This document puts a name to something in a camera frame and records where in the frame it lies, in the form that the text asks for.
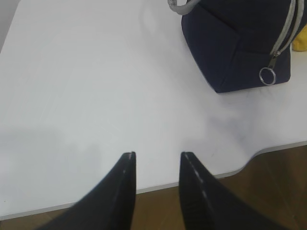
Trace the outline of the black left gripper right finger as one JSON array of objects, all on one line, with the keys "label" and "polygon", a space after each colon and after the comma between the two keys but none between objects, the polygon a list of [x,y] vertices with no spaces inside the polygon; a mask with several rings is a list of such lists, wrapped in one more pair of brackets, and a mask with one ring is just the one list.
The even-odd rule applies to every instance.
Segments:
[{"label": "black left gripper right finger", "polygon": [[180,156],[179,199],[188,230],[281,230],[222,185],[192,152]]}]

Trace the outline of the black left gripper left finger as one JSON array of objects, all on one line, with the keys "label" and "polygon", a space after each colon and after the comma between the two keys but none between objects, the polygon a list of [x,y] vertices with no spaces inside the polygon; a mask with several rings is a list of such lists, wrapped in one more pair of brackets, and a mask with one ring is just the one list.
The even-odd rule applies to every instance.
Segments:
[{"label": "black left gripper left finger", "polygon": [[128,152],[79,202],[42,230],[129,230],[136,199],[136,154]]}]

